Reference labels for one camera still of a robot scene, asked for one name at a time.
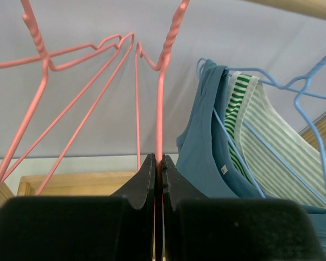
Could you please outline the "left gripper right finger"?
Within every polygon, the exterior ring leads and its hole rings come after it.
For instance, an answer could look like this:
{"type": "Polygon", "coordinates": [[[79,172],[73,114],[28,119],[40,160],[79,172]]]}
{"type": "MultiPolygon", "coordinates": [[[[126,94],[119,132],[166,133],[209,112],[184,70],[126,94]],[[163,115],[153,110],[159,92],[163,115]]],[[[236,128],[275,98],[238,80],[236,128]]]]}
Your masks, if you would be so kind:
{"type": "Polygon", "coordinates": [[[208,198],[162,160],[167,260],[326,260],[305,211],[285,200],[208,198]]]}

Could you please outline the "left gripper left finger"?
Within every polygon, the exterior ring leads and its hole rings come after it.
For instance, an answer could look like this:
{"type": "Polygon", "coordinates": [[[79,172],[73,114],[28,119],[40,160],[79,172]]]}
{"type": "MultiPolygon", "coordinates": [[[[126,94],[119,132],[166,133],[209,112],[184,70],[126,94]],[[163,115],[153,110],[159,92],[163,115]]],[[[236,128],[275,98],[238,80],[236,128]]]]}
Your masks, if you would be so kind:
{"type": "Polygon", "coordinates": [[[0,260],[151,260],[155,156],[110,196],[21,196],[0,207],[0,260]]]}

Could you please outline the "blue tank top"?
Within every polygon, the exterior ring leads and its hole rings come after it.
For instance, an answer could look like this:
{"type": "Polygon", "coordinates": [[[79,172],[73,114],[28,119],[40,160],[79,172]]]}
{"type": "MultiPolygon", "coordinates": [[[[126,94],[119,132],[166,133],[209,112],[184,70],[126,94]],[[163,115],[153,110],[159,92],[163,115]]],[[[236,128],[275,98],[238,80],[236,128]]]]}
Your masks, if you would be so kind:
{"type": "MultiPolygon", "coordinates": [[[[239,198],[222,181],[212,157],[212,91],[199,82],[186,129],[177,138],[176,167],[201,193],[210,198],[239,198]]],[[[301,204],[320,238],[326,255],[326,208],[301,204]]]]}

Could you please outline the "pink wire hanger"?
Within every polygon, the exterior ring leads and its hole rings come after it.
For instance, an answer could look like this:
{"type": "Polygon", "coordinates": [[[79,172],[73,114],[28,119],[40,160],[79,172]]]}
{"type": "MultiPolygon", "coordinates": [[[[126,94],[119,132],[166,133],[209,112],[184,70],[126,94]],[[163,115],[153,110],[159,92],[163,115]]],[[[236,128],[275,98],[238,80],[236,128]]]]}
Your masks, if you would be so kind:
{"type": "Polygon", "coordinates": [[[85,91],[88,90],[88,88],[96,81],[96,79],[103,73],[103,71],[111,64],[111,62],[118,56],[118,54],[120,53],[120,50],[122,48],[123,43],[126,41],[126,39],[131,39],[130,45],[127,49],[127,52],[125,53],[124,57],[122,58],[122,60],[120,61],[120,63],[118,64],[118,66],[116,67],[115,71],[113,72],[113,74],[111,75],[111,77],[109,78],[108,82],[106,83],[106,85],[104,86],[103,90],[100,92],[100,94],[98,95],[97,99],[94,101],[93,105],[90,107],[89,111],[87,112],[87,114],[85,115],[85,117],[83,118],[82,122],[80,123],[80,125],[78,126],[78,128],[76,129],[75,133],[73,134],[73,136],[70,138],[68,144],[66,145],[66,147],[64,148],[63,152],[61,153],[61,155],[59,156],[59,158],[56,160],[55,164],[53,165],[53,167],[51,168],[50,172],[48,173],[47,177],[45,178],[45,180],[42,182],[42,184],[40,185],[40,187],[37,190],[37,194],[39,195],[41,193],[41,191],[43,190],[43,188],[46,186],[46,184],[48,183],[48,181],[50,180],[50,178],[53,176],[53,174],[55,173],[57,167],[59,166],[60,162],[62,161],[63,157],[65,156],[66,152],[68,151],[68,149],[70,148],[70,146],[73,144],[74,140],[76,139],[77,135],[79,134],[79,132],[81,131],[81,129],[84,127],[84,124],[87,122],[88,118],[90,117],[90,115],[92,114],[92,112],[94,111],[96,105],[99,103],[99,101],[101,100],[102,96],[104,95],[105,91],[107,90],[108,86],[110,85],[110,83],[112,82],[112,80],[114,79],[114,77],[116,76],[118,70],[120,69],[120,67],[123,65],[124,61],[126,60],[127,56],[129,55],[133,45],[134,45],[134,33],[129,33],[126,36],[121,36],[121,35],[114,35],[114,36],[110,36],[106,39],[104,39],[98,47],[95,47],[92,44],[84,44],[84,45],[80,45],[80,46],[76,46],[76,47],[71,47],[71,48],[67,48],[67,49],[63,49],[61,51],[55,52],[55,53],[50,53],[48,54],[48,56],[45,57],[45,59],[43,60],[43,64],[42,64],[42,72],[43,72],[43,76],[42,76],[42,80],[41,80],[41,84],[36,92],[35,97],[32,100],[31,105],[28,108],[28,111],[5,155],[5,157],[3,158],[1,164],[0,164],[0,185],[2,183],[5,182],[5,180],[12,174],[12,172],[20,165],[20,163],[26,158],[26,156],[36,147],[36,145],[47,135],[47,133],[59,122],[59,120],[62,119],[62,117],[65,116],[65,114],[74,106],[74,104],[82,97],[82,95],[85,93],[85,91]],[[73,51],[77,51],[79,49],[83,49],[86,47],[92,47],[93,49],[95,49],[95,51],[93,53],[90,53],[82,58],[76,59],[73,62],[67,63],[65,65],[61,65],[59,67],[55,67],[52,63],[51,57],[52,56],[56,56],[56,55],[62,55],[65,53],[69,53],[69,52],[73,52],[73,51]],[[58,71],[58,70],[65,70],[68,69],[70,67],[73,67],[75,65],[78,65],[86,60],[89,60],[105,51],[107,51],[110,48],[115,48],[116,49],[116,53],[110,58],[109,61],[106,62],[106,64],[95,74],[95,76],[88,82],[88,84],[79,92],[79,94],[69,103],[69,105],[60,113],[60,115],[46,128],[46,130],[35,140],[35,142],[24,152],[24,154],[21,155],[21,157],[18,158],[17,161],[14,162],[13,165],[11,165],[11,160],[31,122],[31,119],[36,111],[36,108],[41,100],[41,97],[45,91],[45,88],[47,86],[48,83],[48,77],[49,77],[49,71],[58,71]]]}
{"type": "Polygon", "coordinates": [[[148,65],[159,72],[156,102],[156,178],[155,178],[155,207],[154,207],[154,236],[155,236],[155,260],[163,260],[163,206],[162,206],[162,156],[163,156],[163,99],[165,75],[170,63],[173,44],[180,31],[180,26],[184,19],[190,1],[183,0],[177,7],[170,29],[166,35],[162,51],[158,61],[154,63],[148,54],[143,50],[140,42],[136,45],[134,58],[135,71],[135,106],[136,106],[136,155],[140,156],[140,109],[139,109],[139,73],[138,58],[144,58],[148,65]]]}
{"type": "MultiPolygon", "coordinates": [[[[49,51],[92,42],[98,44],[114,34],[126,35],[131,27],[122,18],[123,1],[32,1],[31,6],[49,51]]],[[[31,122],[14,154],[18,159],[60,115],[95,74],[116,53],[114,48],[72,68],[50,72],[49,79],[31,122]]],[[[97,99],[120,63],[120,52],[74,106],[28,154],[5,180],[17,194],[20,179],[29,175],[46,175],[57,157],[97,99]]],[[[91,161],[130,154],[134,143],[125,137],[125,106],[132,98],[123,96],[132,89],[128,62],[118,70],[94,111],[88,118],[58,171],[73,171],[69,162],[91,161]]],[[[0,163],[7,152],[42,78],[40,62],[0,69],[0,163]]]]}

